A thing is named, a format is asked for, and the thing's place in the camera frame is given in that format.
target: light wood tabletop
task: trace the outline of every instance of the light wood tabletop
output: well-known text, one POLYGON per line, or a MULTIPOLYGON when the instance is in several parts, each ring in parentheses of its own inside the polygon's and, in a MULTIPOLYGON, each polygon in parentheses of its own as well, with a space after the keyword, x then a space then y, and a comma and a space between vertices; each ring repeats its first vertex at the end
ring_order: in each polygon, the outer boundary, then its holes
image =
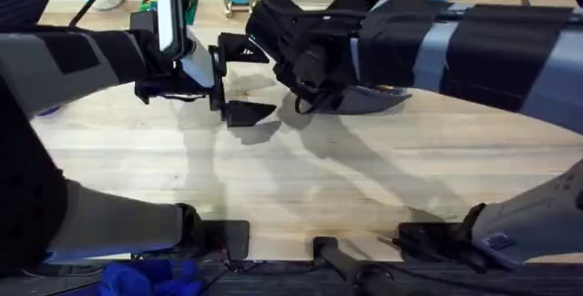
MULTIPOLYGON (((140 1, 91 10, 79 25, 128 28, 140 1)), ((50 0, 41 23, 66 25, 82 4, 50 0)), ((200 0, 190 29, 215 44, 220 32, 243 33, 247 17, 228 19, 222 0, 200 0)), ((391 238, 398 223, 459 221, 475 204, 509 199, 583 158, 580 135, 428 92, 411 90, 400 107, 376 115, 300 116, 271 65, 229 65, 225 83, 229 99, 278 109, 257 127, 227 129, 207 100, 154 99, 145 106, 133 86, 123 86, 33 125, 65 175, 89 188, 186 202, 204 219, 248 220, 249 258, 256 260, 309 260, 319 235, 339 238, 357 258, 399 260, 378 240, 391 238)))

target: gray robot arm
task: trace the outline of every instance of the gray robot arm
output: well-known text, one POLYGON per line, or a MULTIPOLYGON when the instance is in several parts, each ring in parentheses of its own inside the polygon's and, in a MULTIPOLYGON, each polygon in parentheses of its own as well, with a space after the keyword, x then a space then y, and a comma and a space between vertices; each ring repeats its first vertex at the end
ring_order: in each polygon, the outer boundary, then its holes
POLYGON ((0 75, 21 108, 39 112, 129 82, 169 78, 147 31, 39 27, 0 34, 0 75))
POLYGON ((544 256, 583 252, 583 160, 542 185, 487 204, 472 243, 507 267, 544 256))

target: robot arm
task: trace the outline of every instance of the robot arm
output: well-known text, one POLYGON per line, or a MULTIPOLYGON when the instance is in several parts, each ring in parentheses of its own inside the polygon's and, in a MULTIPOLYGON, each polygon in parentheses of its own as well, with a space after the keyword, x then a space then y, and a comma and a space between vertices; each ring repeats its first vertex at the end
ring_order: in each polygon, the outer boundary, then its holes
MULTIPOLYGON (((262 0, 247 33, 313 112, 378 111, 394 104, 385 86, 414 87, 583 133, 582 22, 573 8, 335 0, 308 13, 291 0, 262 0)), ((418 259, 478 271, 581 252, 574 229, 583 223, 582 165, 513 199, 480 204, 461 224, 403 223, 394 243, 418 259)))
MULTIPOLYGON (((178 83, 171 62, 157 46, 148 31, 12 29, 0 35, 0 75, 32 117, 107 87, 146 81, 178 83)), ((197 91, 194 83, 185 87, 189 89, 197 91)))

